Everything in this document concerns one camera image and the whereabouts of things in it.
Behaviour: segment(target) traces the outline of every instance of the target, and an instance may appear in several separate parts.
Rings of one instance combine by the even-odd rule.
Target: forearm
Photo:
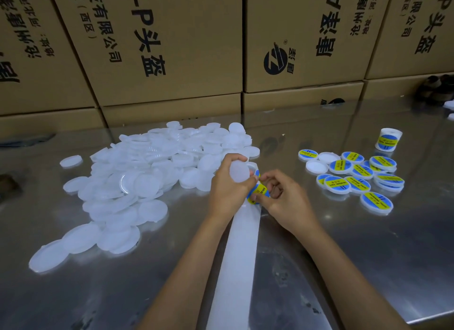
[[[323,229],[295,236],[314,260],[347,330],[409,329]]]
[[[225,224],[207,217],[144,316],[139,330],[195,329],[213,258],[225,228]]]

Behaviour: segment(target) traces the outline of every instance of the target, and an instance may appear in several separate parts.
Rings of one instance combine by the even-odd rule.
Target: hand
[[[235,183],[230,177],[230,165],[234,160],[247,161],[247,158],[237,153],[226,154],[211,180],[208,216],[220,220],[223,226],[227,226],[258,181],[258,177],[252,175],[242,183]]]
[[[264,173],[260,181],[268,188],[270,197],[252,194],[251,198],[264,206],[282,227],[295,236],[297,231],[321,229],[306,191],[292,178],[273,170]]]

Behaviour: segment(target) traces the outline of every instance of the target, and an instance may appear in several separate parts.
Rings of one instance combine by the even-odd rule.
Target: person
[[[212,180],[208,214],[139,324],[139,330],[196,328],[221,235],[258,180],[251,176],[235,183],[229,174],[234,160],[247,159],[240,154],[225,156]],[[254,194],[256,200],[309,252],[346,330],[410,329],[323,230],[298,183],[279,170],[264,173],[260,181],[270,191],[270,197]]]

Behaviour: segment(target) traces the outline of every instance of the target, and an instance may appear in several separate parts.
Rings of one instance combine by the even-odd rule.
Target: circular black logo
[[[263,66],[266,73],[271,75],[280,74],[287,66],[287,53],[282,48],[274,43],[274,48],[267,52],[263,60]]]

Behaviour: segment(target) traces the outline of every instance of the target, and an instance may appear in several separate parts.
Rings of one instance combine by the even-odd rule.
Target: reflective surface
[[[366,278],[407,322],[454,310],[454,123],[443,109],[410,111],[404,99],[337,107],[300,107],[244,116],[262,153],[261,171],[280,168],[308,189],[323,226]],[[187,120],[227,126],[239,116]],[[133,329],[183,254],[207,210],[206,195],[175,186],[160,199],[169,206],[161,223],[140,226],[138,247],[109,256],[96,247],[70,255],[45,274],[28,269],[41,245],[87,223],[82,201],[63,184],[88,175],[89,155],[118,135],[146,132],[162,123],[58,134],[28,148],[0,151],[0,172],[21,190],[0,203],[0,329]],[[405,189],[390,196],[386,217],[368,213],[357,196],[329,199],[305,171],[298,150],[356,151],[367,158],[382,127],[404,132],[392,155]],[[84,164],[59,166],[80,154]],[[206,323],[228,231],[214,260],[198,327]],[[335,312],[310,258],[288,232],[262,213],[250,329],[337,329]]]

